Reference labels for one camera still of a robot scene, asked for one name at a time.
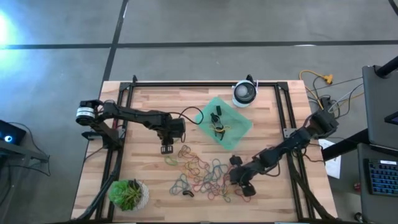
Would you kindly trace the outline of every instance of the concrete floor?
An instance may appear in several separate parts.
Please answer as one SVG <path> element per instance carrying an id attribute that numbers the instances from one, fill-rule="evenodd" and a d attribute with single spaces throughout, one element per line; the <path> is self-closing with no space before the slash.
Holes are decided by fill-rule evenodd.
<path id="1" fill-rule="evenodd" d="M 122 0 L 3 0 L 0 45 L 109 44 L 121 5 Z M 398 40 L 397 22 L 386 0 L 131 0 L 119 43 Z M 295 80 L 309 69 L 332 73 L 337 83 L 360 77 L 362 66 L 384 64 L 397 51 L 398 45 L 118 49 L 109 79 L 235 80 L 250 73 L 255 79 Z M 69 219 L 87 145 L 75 112 L 80 100 L 98 97 L 108 55 L 109 49 L 0 50 L 0 119 L 28 125 L 51 155 L 52 170 L 51 177 L 24 171 L 5 223 Z M 313 78 L 305 76 L 307 85 Z M 338 99 L 361 82 L 319 94 Z M 339 122 L 335 137 L 366 128 L 363 96 Z M 352 191 L 356 162 L 355 152 L 344 155 L 341 180 L 330 179 L 345 220 L 360 211 Z"/>

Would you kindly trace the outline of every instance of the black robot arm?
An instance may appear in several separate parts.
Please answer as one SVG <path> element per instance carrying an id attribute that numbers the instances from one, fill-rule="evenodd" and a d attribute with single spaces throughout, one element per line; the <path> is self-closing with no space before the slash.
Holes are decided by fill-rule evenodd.
<path id="1" fill-rule="evenodd" d="M 304 125 L 293 132 L 289 138 L 280 143 L 276 147 L 264 149 L 252 157 L 252 161 L 245 165 L 238 156 L 232 156 L 229 159 L 232 165 L 236 165 L 234 169 L 229 172 L 232 184 L 239 184 L 242 187 L 243 194 L 246 197 L 256 194 L 253 185 L 249 182 L 256 174 L 266 174 L 271 169 L 277 166 L 278 161 L 286 152 L 293 152 L 302 150 L 307 147 L 311 139 L 325 138 L 334 133 L 337 129 L 338 123 L 333 114 L 327 110 L 317 111 L 310 115 L 304 122 Z M 322 218 L 333 218 L 327 214 L 326 210 L 319 204 L 315 196 L 311 193 L 308 186 L 301 180 L 300 174 L 295 170 L 292 161 L 288 161 L 291 166 L 290 175 L 301 186 L 304 193 L 309 195 L 315 208 L 322 216 Z"/>
<path id="2" fill-rule="evenodd" d="M 121 147 L 119 132 L 105 124 L 106 119 L 121 119 L 143 124 L 146 128 L 156 131 L 162 141 L 161 153 L 173 153 L 173 138 L 181 138 L 185 132 L 183 118 L 173 118 L 170 113 L 162 111 L 139 111 L 118 106 L 113 101 L 100 100 L 81 101 L 76 114 L 76 122 L 82 126 L 90 126 L 103 138 L 104 147 L 117 150 Z"/>

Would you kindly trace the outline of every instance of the green translucent mat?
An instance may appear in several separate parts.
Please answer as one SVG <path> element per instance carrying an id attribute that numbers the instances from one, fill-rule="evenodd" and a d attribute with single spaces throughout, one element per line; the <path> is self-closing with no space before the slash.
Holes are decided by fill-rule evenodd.
<path id="1" fill-rule="evenodd" d="M 224 126 L 231 127 L 230 129 L 226 129 L 222 141 L 220 141 L 221 134 L 215 135 L 215 131 L 212 129 L 213 123 L 211 122 L 210 114 L 214 113 L 217 115 L 216 106 L 221 107 L 221 123 Z M 203 122 L 199 124 L 199 127 L 227 150 L 233 150 L 252 126 L 250 120 L 239 114 L 218 97 L 214 97 L 210 103 L 205 106 L 202 112 L 205 117 L 203 118 Z M 196 115 L 195 120 L 199 122 L 201 120 L 201 114 Z"/>

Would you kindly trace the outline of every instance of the white paper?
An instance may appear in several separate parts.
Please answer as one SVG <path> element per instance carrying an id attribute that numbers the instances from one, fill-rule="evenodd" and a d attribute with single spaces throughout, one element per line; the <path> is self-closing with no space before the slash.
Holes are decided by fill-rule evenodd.
<path id="1" fill-rule="evenodd" d="M 319 145 L 321 145 L 323 149 L 326 149 L 327 147 L 332 146 L 334 144 L 335 143 L 331 141 L 325 139 L 319 139 Z M 325 165 L 326 173 L 331 177 L 340 179 L 340 167 L 341 167 L 341 156 L 326 161 Z"/>

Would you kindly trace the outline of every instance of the black metal frame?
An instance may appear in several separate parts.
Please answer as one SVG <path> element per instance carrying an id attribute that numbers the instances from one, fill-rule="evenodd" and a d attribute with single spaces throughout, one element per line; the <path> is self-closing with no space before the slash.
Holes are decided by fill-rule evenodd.
<path id="1" fill-rule="evenodd" d="M 134 92 L 135 87 L 162 87 L 162 86 L 166 86 L 166 87 L 170 87 L 170 86 L 176 86 L 176 87 L 220 86 L 220 87 L 222 87 L 222 86 L 232 86 L 235 84 L 236 84 L 236 82 L 137 82 L 137 78 L 134 76 L 132 82 L 120 83 L 119 95 L 118 95 L 118 100 L 117 100 L 116 104 L 121 106 L 124 92 L 126 90 L 128 90 L 126 107 L 131 107 L 131 102 L 132 102 L 133 92 Z M 288 87 L 287 82 L 259 82 L 259 86 L 273 87 L 275 90 L 275 97 L 276 97 L 276 102 L 277 102 L 277 107 L 278 107 L 282 135 L 283 135 L 284 128 L 288 128 L 288 127 L 286 125 L 286 120 L 285 120 L 285 116 L 284 116 L 284 108 L 282 106 L 282 98 L 280 95 L 281 91 L 283 91 L 283 93 L 285 95 L 287 111 L 288 111 L 289 120 L 290 120 L 290 127 L 296 128 L 293 106 L 292 106 L 292 102 L 290 100 L 290 93 L 289 93 L 289 87 Z M 118 122 L 119 121 L 117 119 L 114 120 L 113 128 L 117 127 Z M 123 128 L 127 129 L 127 121 L 123 121 Z M 125 141 L 125 138 L 123 138 L 122 149 L 120 151 L 118 151 L 118 153 L 120 153 L 121 155 L 118 155 L 118 161 L 116 161 L 117 164 L 120 164 L 120 166 L 118 166 L 118 168 L 117 168 L 118 170 L 117 170 L 116 180 L 119 179 L 119 174 L 120 174 L 120 169 L 121 169 L 121 161 L 123 158 L 124 141 Z M 112 157 L 113 157 L 113 151 L 108 150 L 108 153 L 106 155 L 106 160 L 105 160 L 105 167 L 104 167 L 104 173 L 103 173 L 101 186 L 103 186 L 104 182 L 109 177 Z M 287 158 L 289 160 L 293 159 L 291 154 L 287 154 Z M 307 173 L 305 171 L 304 161 L 303 161 L 303 158 L 300 156 L 300 154 L 297 156 L 297 162 L 298 162 L 298 166 L 299 166 L 300 175 L 301 175 L 303 181 L 306 184 L 308 184 Z M 297 219 L 301 220 L 304 217 L 303 217 L 302 207 L 301 207 L 301 203 L 300 203 L 299 189 L 297 187 L 296 181 L 294 181 L 294 179 L 291 179 L 291 181 L 292 181 L 291 184 L 292 184 L 293 198 L 294 198 L 295 208 L 296 208 L 296 212 L 297 212 Z M 311 205 L 311 203 L 309 202 L 307 197 L 305 197 L 305 199 L 306 199 L 306 203 L 307 203 L 309 219 L 315 219 L 313 206 Z M 101 201 L 96 209 L 95 219 L 94 220 L 85 220 L 85 221 L 87 223 L 111 223 L 111 222 L 113 222 L 114 205 L 112 203 L 109 204 L 108 214 L 107 214 L 106 218 L 103 218 L 103 205 L 104 205 L 104 198 L 101 199 Z"/>

